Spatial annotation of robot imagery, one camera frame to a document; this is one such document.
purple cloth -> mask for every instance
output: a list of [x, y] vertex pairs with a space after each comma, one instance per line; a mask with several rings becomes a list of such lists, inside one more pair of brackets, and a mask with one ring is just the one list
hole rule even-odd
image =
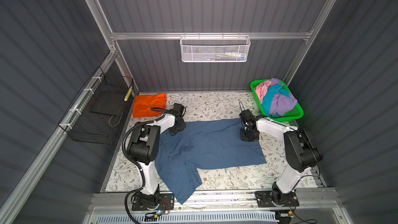
[[278, 84], [283, 85], [283, 84], [279, 81], [279, 79], [277, 79], [277, 78], [271, 78], [271, 86], [278, 85]]
[[291, 93], [289, 93], [289, 97], [287, 97], [278, 92], [272, 99], [269, 114], [273, 116], [277, 113], [279, 116], [283, 116], [286, 112], [292, 110], [296, 104], [297, 100]]

gray wall panel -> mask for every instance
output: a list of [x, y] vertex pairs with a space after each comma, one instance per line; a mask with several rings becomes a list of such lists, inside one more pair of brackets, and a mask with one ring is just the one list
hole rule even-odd
[[119, 40], [141, 91], [250, 89], [250, 82], [283, 78], [301, 40], [253, 40], [247, 62], [185, 63], [177, 40]]
[[301, 32], [325, 0], [99, 1], [114, 32]]
[[[3, 205], [109, 50], [84, 0], [0, 0], [0, 12]], [[14, 223], [80, 222], [114, 149], [67, 139]]]
[[355, 223], [398, 217], [397, 5], [338, 0], [290, 86]]

floral tablecloth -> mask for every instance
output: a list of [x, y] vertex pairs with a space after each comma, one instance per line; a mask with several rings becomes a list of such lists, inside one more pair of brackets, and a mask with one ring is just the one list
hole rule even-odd
[[[226, 118], [239, 118], [239, 102], [250, 109], [253, 115], [260, 111], [251, 92], [237, 93], [168, 93], [166, 108], [172, 108], [174, 103], [186, 107], [184, 120], [211, 121]], [[153, 118], [131, 118], [128, 128], [138, 121]], [[203, 184], [197, 190], [212, 189], [270, 189], [272, 183], [281, 176], [286, 167], [284, 143], [273, 136], [260, 133], [260, 146], [263, 149], [267, 163], [257, 166], [242, 166], [225, 169], [201, 170], [199, 175]], [[157, 175], [160, 190], [168, 188]], [[113, 165], [105, 191], [130, 191], [141, 186], [137, 168], [128, 161], [120, 149]], [[297, 187], [316, 187], [313, 177], [305, 177]]]

orange cloth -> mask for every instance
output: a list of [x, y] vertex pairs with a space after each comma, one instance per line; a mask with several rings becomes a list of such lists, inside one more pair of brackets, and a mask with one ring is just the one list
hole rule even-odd
[[160, 112], [151, 111], [152, 107], [166, 108], [167, 96], [165, 93], [155, 95], [138, 95], [135, 97], [132, 107], [132, 117], [155, 117], [161, 115]]

black wire mesh basket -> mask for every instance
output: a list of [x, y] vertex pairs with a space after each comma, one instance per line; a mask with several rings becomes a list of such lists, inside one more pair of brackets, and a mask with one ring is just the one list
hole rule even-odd
[[[118, 142], [133, 101], [133, 79], [103, 73], [94, 82], [68, 123], [59, 123], [68, 136], [77, 142], [112, 144]], [[110, 103], [113, 112], [106, 111]]]

